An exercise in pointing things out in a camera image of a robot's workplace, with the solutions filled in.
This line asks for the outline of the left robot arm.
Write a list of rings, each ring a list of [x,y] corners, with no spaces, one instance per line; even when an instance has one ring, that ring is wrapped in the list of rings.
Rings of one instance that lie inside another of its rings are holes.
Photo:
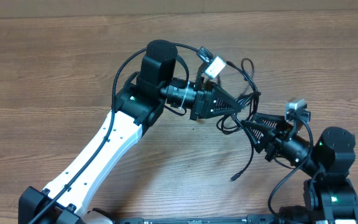
[[[179,43],[153,40],[139,50],[141,68],[122,89],[112,89],[103,125],[74,161],[42,190],[27,188],[19,199],[19,223],[83,223],[100,185],[120,158],[137,144],[167,105],[192,120],[231,115],[241,105],[214,79],[228,62],[206,48],[196,50],[202,64],[195,81],[174,77],[183,63]]]

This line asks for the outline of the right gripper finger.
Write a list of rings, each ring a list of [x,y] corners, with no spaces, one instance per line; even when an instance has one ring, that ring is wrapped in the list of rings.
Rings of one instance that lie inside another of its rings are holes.
[[[254,129],[285,129],[287,122],[284,116],[256,113],[253,116],[252,128]]]
[[[275,127],[267,126],[264,123],[241,121],[246,134],[250,137],[251,145],[257,153],[261,153],[275,137]]]

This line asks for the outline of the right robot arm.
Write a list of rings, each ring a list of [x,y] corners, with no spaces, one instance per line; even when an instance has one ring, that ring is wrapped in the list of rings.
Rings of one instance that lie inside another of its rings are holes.
[[[304,205],[270,208],[271,223],[358,223],[358,196],[348,178],[356,159],[356,139],[349,131],[331,126],[317,141],[309,126],[310,114],[291,111],[286,116],[256,113],[241,126],[255,151],[266,160],[286,159],[293,170],[308,175],[303,182]]]

